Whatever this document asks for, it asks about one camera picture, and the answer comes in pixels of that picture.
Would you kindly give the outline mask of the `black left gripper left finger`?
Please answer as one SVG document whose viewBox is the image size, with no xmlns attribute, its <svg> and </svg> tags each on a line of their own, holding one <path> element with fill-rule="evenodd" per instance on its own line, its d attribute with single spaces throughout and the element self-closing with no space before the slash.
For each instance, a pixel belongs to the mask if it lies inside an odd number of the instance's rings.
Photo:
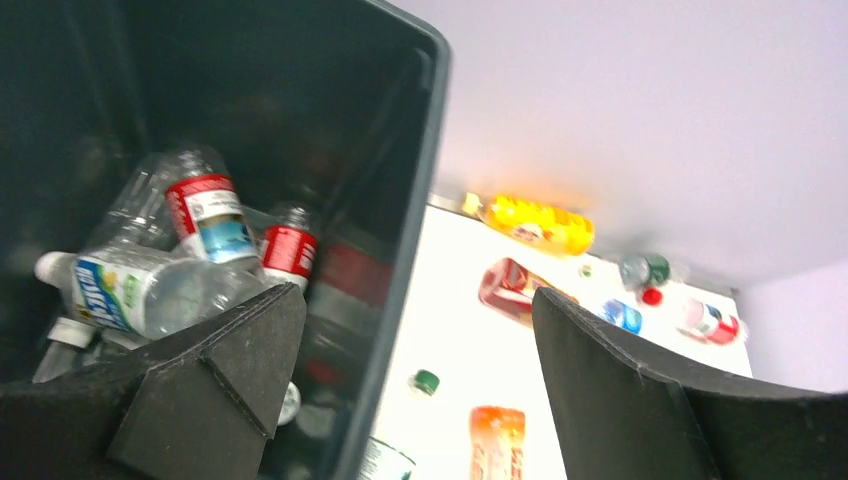
<svg viewBox="0 0 848 480">
<path fill-rule="evenodd" d="M 112 360 L 4 385 L 2 477 L 254 478 L 305 318 L 281 285 Z"/>
</svg>

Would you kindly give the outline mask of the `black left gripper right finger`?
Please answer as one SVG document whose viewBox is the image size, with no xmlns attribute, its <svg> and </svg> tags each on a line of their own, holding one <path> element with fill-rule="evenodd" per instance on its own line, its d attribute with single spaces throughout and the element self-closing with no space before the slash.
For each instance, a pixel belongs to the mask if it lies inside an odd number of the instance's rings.
<svg viewBox="0 0 848 480">
<path fill-rule="evenodd" d="M 535 343 L 571 479 L 843 479 L 847 397 L 725 372 L 533 298 Z"/>
</svg>

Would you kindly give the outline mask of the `clear bottle blue label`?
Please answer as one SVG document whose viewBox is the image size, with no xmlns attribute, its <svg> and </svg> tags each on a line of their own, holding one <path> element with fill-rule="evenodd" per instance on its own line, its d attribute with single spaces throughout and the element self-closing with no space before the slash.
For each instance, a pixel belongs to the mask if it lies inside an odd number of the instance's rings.
<svg viewBox="0 0 848 480">
<path fill-rule="evenodd" d="M 604 302 L 598 316 L 635 335 L 640 334 L 643 325 L 641 312 L 617 299 Z"/>
</svg>

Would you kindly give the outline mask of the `orange drink bottle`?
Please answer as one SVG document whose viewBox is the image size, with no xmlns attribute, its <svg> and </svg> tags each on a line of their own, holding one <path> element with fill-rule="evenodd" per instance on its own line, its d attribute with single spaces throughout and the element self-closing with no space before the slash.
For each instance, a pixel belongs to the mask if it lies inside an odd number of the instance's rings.
<svg viewBox="0 0 848 480">
<path fill-rule="evenodd" d="M 471 480 L 524 478 L 525 413 L 501 406 L 477 406 L 469 416 Z"/>
</svg>

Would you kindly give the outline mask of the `crushed bottle blue green label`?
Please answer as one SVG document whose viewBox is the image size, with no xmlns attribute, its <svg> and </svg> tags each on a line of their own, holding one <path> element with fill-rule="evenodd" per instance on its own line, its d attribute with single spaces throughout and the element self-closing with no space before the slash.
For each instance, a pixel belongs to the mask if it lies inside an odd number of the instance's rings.
<svg viewBox="0 0 848 480">
<path fill-rule="evenodd" d="M 247 271 L 134 245 L 47 252 L 36 261 L 34 275 L 60 291 L 74 319 L 151 341 L 265 290 Z"/>
</svg>

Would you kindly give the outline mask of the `clear bottle red cap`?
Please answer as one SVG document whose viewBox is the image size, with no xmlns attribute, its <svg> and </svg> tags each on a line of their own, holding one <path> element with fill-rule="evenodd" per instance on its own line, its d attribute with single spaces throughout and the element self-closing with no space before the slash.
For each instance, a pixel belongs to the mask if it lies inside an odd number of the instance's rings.
<svg viewBox="0 0 848 480">
<path fill-rule="evenodd" d="M 267 286 L 291 283 L 305 293 L 318 250 L 317 214 L 302 203 L 276 206 L 262 231 L 259 275 Z"/>
</svg>

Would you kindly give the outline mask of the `clear bottle red white label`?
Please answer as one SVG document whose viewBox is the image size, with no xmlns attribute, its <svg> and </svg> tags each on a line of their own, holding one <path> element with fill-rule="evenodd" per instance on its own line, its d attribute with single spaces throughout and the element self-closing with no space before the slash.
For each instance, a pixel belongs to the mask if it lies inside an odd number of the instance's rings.
<svg viewBox="0 0 848 480">
<path fill-rule="evenodd" d="M 189 255 L 245 271 L 259 254 L 223 158 L 204 145 L 172 149 L 162 158 L 164 192 L 179 244 Z"/>
</svg>

